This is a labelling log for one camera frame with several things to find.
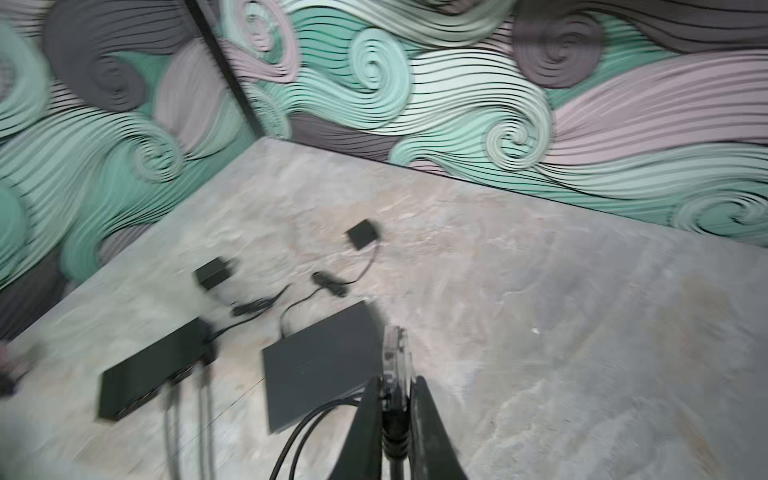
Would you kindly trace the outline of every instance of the small black box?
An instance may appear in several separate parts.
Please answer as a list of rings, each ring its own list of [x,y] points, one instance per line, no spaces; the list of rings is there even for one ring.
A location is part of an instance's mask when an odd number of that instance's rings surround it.
[[[196,362],[216,359],[211,328],[196,318],[101,374],[98,416],[119,420],[149,402],[167,381],[179,382]]]
[[[367,219],[347,230],[346,235],[357,250],[362,250],[369,243],[379,239],[379,232],[371,220]]]
[[[197,282],[205,290],[214,288],[219,283],[232,276],[226,260],[216,257],[205,265],[194,271]]]

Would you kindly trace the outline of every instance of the black device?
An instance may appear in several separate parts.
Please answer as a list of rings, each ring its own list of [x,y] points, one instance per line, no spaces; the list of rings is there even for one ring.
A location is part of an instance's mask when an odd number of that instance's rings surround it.
[[[200,286],[205,290],[210,290],[219,283],[230,278],[232,272],[230,271],[229,263],[225,259],[216,257],[195,270],[194,276]]]
[[[197,317],[105,370],[98,416],[117,421],[153,399],[165,382],[186,378],[195,363],[213,362],[217,352],[211,334],[210,325]]]
[[[379,239],[379,231],[373,222],[368,219],[347,230],[346,235],[357,250],[362,250],[369,243]]]
[[[339,405],[357,406],[357,412],[329,480],[380,480],[382,452],[389,460],[391,480],[403,479],[406,459],[410,461],[411,478],[415,480],[467,479],[426,380],[412,375],[408,337],[402,327],[386,327],[382,374],[373,376],[362,398],[358,397],[359,394],[333,400],[307,415],[288,438],[270,480],[277,479],[292,444],[314,419],[293,456],[288,479],[295,478],[299,454],[306,440],[317,424]]]
[[[382,331],[365,302],[262,350],[270,431],[361,389],[382,371]]]

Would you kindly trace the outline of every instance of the gray swirl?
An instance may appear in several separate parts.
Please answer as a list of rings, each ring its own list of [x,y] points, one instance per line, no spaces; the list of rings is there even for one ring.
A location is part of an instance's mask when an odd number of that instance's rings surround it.
[[[513,56],[542,87],[568,88],[588,77],[602,51],[602,29],[586,11],[634,23],[680,53],[768,47],[768,4],[754,0],[520,0]]]
[[[45,19],[43,50],[56,75],[80,98],[109,111],[146,101],[147,87],[116,51],[167,55],[193,36],[177,0],[59,0]]]

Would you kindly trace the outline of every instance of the teal swirl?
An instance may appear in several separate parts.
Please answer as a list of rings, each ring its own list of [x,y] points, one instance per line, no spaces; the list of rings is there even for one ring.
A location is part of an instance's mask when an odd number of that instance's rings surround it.
[[[573,87],[546,89],[553,110],[628,70],[678,55],[651,41],[629,22],[597,12],[590,12],[590,15],[600,22],[603,29],[600,63],[589,77]]]
[[[45,112],[51,96],[48,63],[32,40],[15,32],[10,22],[0,17],[0,84],[10,88],[0,98],[0,138],[13,135],[34,123]],[[3,78],[3,71],[13,78]]]
[[[768,244],[768,194],[743,190],[699,192],[683,202],[672,216],[671,226],[698,233],[714,233],[738,240]]]
[[[408,135],[395,146],[391,162],[407,164],[412,158],[406,152],[425,145],[504,170],[528,168],[546,155],[552,136],[547,98],[508,56],[480,48],[430,51],[414,57],[412,68],[409,103],[397,118],[372,130]]]
[[[349,46],[363,30],[373,25],[334,8],[303,8],[290,16],[301,47],[301,61],[335,82],[348,88],[359,88],[349,66]],[[400,44],[408,55],[422,49],[404,39]]]
[[[431,160],[452,175],[499,187],[491,178],[478,175],[478,168],[497,170],[499,177],[507,178],[504,170],[522,170],[536,164],[543,155],[542,145],[546,148],[539,134],[535,125],[515,109],[478,108],[403,138],[389,152],[389,162],[408,165],[419,158]]]
[[[480,0],[452,15],[418,0],[283,0],[292,16],[304,8],[340,10],[425,48],[456,48],[488,37],[509,16],[515,2]]]
[[[176,141],[144,115],[90,107],[44,118],[0,148],[0,177],[24,199],[26,217],[25,245],[0,246],[0,264],[22,256],[0,287],[35,265],[64,237],[104,159],[115,152],[120,152],[130,175],[147,184],[173,180],[183,168]]]
[[[184,162],[179,176],[166,183],[148,183],[134,176],[125,159],[127,145],[118,145],[104,160],[65,238],[61,251],[64,274],[77,282],[87,280],[101,267],[99,246],[105,238],[126,227],[157,222],[254,141],[243,123],[234,141],[209,157]]]
[[[292,84],[260,83],[284,115],[306,112],[345,127],[369,130],[396,117],[409,99],[411,73],[406,52],[385,31],[367,28],[352,40],[349,68],[359,88],[302,67]]]
[[[768,147],[696,144],[600,164],[539,164],[535,170],[607,202],[597,210],[768,244]]]

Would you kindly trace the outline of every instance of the wavy line pattern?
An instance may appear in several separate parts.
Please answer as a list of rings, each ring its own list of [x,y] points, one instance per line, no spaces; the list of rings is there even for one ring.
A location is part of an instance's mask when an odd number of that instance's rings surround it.
[[[56,79],[51,84],[51,101],[45,115],[53,115],[70,108],[84,106],[85,101],[82,98],[74,94],[63,81]]]
[[[439,131],[446,139],[442,146],[434,143],[440,150],[455,146],[447,141],[450,135],[471,135],[487,148],[491,161],[507,170],[527,168],[544,158],[552,133],[547,98],[520,75],[509,57],[484,49],[430,51],[413,58],[412,69],[419,80],[409,103],[397,118],[372,132]],[[401,162],[395,151],[392,157]]]
[[[610,15],[593,13],[603,29],[603,56],[600,64],[588,78],[570,88],[549,88],[547,97],[553,109],[597,87],[616,75],[655,61],[677,56],[659,45],[634,27],[631,23]]]
[[[222,0],[221,43],[239,78],[288,83],[299,70],[299,44],[277,0]]]
[[[475,43],[473,48],[489,48],[491,50],[512,55],[512,20],[502,22],[487,38]]]
[[[433,161],[425,160],[425,159],[419,159],[414,160],[408,165],[409,168],[413,170],[418,170],[421,172],[426,172],[428,174],[433,175],[440,175],[441,177],[448,177],[448,172],[445,171],[445,168],[437,165]]]
[[[51,79],[45,58],[32,41],[0,18],[0,138],[24,130],[45,112]]]
[[[11,276],[21,260],[16,253],[24,246],[27,217],[17,191],[0,180],[0,279]]]
[[[0,15],[5,16],[20,34],[38,40],[45,14],[56,0],[3,0]]]
[[[594,164],[714,141],[768,143],[768,50],[635,68],[555,112],[548,164]]]
[[[291,125],[288,117],[278,107],[275,100],[256,84],[247,84],[244,88],[250,106],[256,113],[264,132],[270,137],[291,138]]]
[[[104,159],[77,221],[64,239],[61,269],[76,282],[84,282],[101,267],[99,248],[103,239],[134,225],[154,223],[212,178],[256,139],[240,124],[235,140],[215,154],[184,162],[173,181],[149,183],[131,173],[125,155],[130,145],[119,144]]]
[[[334,8],[425,48],[455,48],[489,36],[509,16],[513,2],[482,0],[457,15],[417,0],[282,0],[282,4],[291,15],[302,8]]]
[[[183,167],[176,141],[138,114],[78,108],[39,121],[0,148],[0,177],[24,198],[25,245],[0,247],[0,264],[14,263],[13,281],[44,257],[78,217],[104,159],[117,155],[145,183],[174,179]]]
[[[207,47],[194,39],[173,55],[155,94],[153,118],[189,152],[203,139],[227,95]]]
[[[176,0],[58,0],[43,28],[43,50],[56,75],[87,103],[130,111],[147,85],[116,51],[170,54],[192,37]]]
[[[527,78],[568,88],[595,70],[603,31],[589,10],[624,18],[681,53],[768,47],[768,5],[754,0],[519,0],[512,50]]]
[[[386,161],[389,151],[401,137],[374,135],[342,127],[308,114],[290,116],[292,141],[298,144],[354,155],[373,161]]]
[[[696,144],[603,164],[539,164],[536,170],[576,191],[623,200],[617,206],[644,205],[642,215],[630,215],[638,220],[768,244],[768,147]]]
[[[349,46],[357,34],[372,27],[370,23],[333,8],[303,8],[290,19],[304,68],[312,68],[344,87],[360,87],[349,66]]]
[[[284,114],[306,112],[360,130],[387,124],[411,92],[406,51],[385,31],[367,28],[352,40],[347,55],[358,88],[346,88],[305,67],[296,82],[265,83],[263,90]]]

